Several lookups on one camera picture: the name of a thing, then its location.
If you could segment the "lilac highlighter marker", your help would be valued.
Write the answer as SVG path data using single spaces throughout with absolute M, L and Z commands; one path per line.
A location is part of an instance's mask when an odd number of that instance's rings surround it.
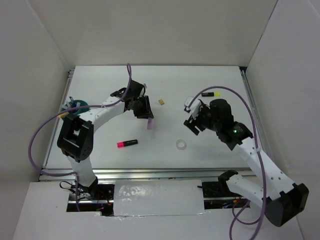
M 153 118 L 148 118 L 148 121 L 147 121 L 147 129 L 148 130 L 152 130 L 154 128 L 154 125 L 153 125 Z

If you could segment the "blue gel pen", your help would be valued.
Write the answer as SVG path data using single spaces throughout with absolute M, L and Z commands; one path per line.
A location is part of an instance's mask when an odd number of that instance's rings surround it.
M 72 96 L 69 96 L 69 104 L 71 108 L 74 108 L 76 106 L 76 103 Z

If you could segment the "orange highlighter marker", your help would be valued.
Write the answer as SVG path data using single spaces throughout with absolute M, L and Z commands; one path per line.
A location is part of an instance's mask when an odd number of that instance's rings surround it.
M 62 119 L 64 117 L 66 117 L 68 114 L 69 114 L 68 112 L 64 112 L 64 113 L 59 114 L 57 117 Z

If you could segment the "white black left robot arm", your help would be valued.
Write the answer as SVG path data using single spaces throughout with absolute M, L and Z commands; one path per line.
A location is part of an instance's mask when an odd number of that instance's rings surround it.
M 131 80 L 129 87 L 111 93 L 99 107 L 91 107 L 89 111 L 78 115 L 69 113 L 64 118 L 57 146 L 76 172 L 78 178 L 75 183 L 86 199 L 92 200 L 99 193 L 98 178 L 90 161 L 94 133 L 109 120 L 126 111 L 133 111 L 138 119 L 153 119 L 149 97 L 145 93 L 145 85 Z

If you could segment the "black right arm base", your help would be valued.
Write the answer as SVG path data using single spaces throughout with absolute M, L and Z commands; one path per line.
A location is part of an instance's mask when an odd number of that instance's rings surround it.
M 244 199 L 237 193 L 221 190 L 217 181 L 202 182 L 197 188 L 202 190 L 205 204 L 227 205 Z

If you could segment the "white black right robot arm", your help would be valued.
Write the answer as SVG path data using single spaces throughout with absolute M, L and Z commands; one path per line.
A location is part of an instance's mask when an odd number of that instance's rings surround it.
M 195 135 L 204 130 L 214 131 L 218 139 L 235 152 L 255 175 L 265 181 L 263 185 L 250 183 L 235 170 L 228 170 L 218 178 L 218 190 L 223 196 L 232 193 L 247 198 L 264 209 L 264 215 L 276 227 L 281 227 L 306 206 L 309 189 L 296 184 L 271 158 L 255 145 L 252 132 L 234 120 L 231 106 L 224 99 L 214 99 L 205 104 L 200 99 L 188 97 L 184 103 L 190 117 L 184 125 Z

